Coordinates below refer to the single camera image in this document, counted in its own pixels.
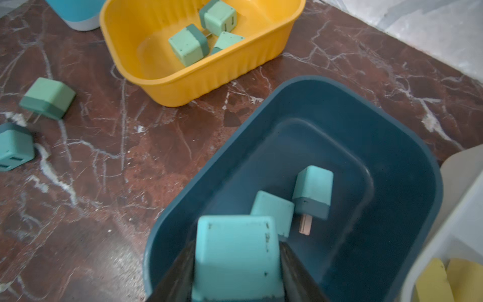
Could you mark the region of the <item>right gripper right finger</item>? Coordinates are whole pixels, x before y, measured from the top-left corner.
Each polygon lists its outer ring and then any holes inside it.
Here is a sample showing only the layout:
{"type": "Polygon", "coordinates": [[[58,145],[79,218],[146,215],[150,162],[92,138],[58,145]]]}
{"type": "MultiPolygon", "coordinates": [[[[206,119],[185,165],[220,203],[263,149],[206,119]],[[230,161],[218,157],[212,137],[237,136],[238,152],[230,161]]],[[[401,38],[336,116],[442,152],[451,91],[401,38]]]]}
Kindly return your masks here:
{"type": "Polygon", "coordinates": [[[285,301],[329,302],[316,281],[286,242],[280,242],[280,263],[285,289],[285,301]]]}

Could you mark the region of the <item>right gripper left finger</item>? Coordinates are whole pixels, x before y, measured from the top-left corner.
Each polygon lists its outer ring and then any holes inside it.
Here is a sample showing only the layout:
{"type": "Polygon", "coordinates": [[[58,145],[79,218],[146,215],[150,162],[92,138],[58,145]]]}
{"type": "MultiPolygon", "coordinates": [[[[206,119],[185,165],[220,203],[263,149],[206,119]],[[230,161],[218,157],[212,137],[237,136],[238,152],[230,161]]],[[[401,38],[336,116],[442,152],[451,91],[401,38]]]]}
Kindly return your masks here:
{"type": "Polygon", "coordinates": [[[191,240],[181,250],[163,279],[157,284],[147,302],[192,301],[196,241],[191,240]]]}

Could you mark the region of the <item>teal plug bottom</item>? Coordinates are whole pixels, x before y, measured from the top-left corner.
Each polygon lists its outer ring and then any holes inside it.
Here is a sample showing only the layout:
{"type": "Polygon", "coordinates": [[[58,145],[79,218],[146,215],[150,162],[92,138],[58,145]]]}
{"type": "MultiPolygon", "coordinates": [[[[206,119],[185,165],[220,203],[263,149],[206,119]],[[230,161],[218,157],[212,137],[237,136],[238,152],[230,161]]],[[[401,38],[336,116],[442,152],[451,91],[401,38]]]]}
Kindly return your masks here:
{"type": "Polygon", "coordinates": [[[205,215],[197,223],[192,301],[284,301],[271,216],[205,215]]]}

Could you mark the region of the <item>teal plug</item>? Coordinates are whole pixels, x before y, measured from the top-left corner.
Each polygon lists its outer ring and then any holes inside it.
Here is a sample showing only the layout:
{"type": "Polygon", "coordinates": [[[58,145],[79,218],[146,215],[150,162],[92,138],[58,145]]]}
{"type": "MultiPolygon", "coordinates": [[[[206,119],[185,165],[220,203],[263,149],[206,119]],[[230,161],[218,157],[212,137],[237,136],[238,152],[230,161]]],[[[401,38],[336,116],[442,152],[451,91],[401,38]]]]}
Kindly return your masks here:
{"type": "Polygon", "coordinates": [[[273,216],[279,240],[286,242],[293,222],[295,204],[266,191],[258,191],[250,214],[273,216]]]}
{"type": "Polygon", "coordinates": [[[327,220],[330,212],[334,173],[308,166],[297,176],[292,200],[295,214],[301,215],[299,232],[309,235],[314,218],[327,220]]]}
{"type": "Polygon", "coordinates": [[[15,123],[1,124],[1,172],[11,171],[34,157],[30,131],[15,123]]]}
{"type": "Polygon", "coordinates": [[[197,223],[192,301],[284,301],[271,216],[205,215],[197,223]]]}

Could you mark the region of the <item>yellow plug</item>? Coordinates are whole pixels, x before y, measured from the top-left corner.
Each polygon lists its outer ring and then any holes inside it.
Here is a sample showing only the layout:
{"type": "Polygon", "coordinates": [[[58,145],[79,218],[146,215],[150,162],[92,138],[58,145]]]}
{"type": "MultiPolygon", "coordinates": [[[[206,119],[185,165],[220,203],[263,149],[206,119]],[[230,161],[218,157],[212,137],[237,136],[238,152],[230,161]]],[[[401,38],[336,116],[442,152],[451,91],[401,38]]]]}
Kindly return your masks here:
{"type": "Polygon", "coordinates": [[[455,301],[444,263],[440,259],[433,258],[416,280],[413,301],[455,301]]]}
{"type": "Polygon", "coordinates": [[[455,301],[482,301],[482,265],[465,259],[450,259],[447,277],[455,301]]]}

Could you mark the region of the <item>green plug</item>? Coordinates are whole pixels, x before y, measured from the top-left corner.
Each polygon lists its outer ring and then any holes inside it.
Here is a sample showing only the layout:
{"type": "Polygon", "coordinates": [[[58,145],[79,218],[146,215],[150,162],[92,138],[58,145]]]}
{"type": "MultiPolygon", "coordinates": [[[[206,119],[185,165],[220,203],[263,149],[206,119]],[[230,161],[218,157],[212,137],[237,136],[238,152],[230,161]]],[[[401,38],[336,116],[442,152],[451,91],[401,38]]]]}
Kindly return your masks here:
{"type": "Polygon", "coordinates": [[[199,11],[201,26],[215,36],[231,32],[237,26],[237,12],[220,0],[211,0],[199,11]]]}
{"type": "Polygon", "coordinates": [[[245,38],[243,36],[235,35],[228,31],[223,31],[220,33],[220,36],[218,37],[215,46],[211,51],[211,55],[215,55],[216,53],[221,52],[222,50],[225,50],[244,40],[245,38]]]}
{"type": "Polygon", "coordinates": [[[168,39],[175,56],[188,67],[208,56],[210,47],[202,31],[190,24],[168,39]]]}
{"type": "Polygon", "coordinates": [[[75,96],[75,91],[60,81],[38,78],[22,97],[19,106],[53,120],[61,120],[75,96]]]}

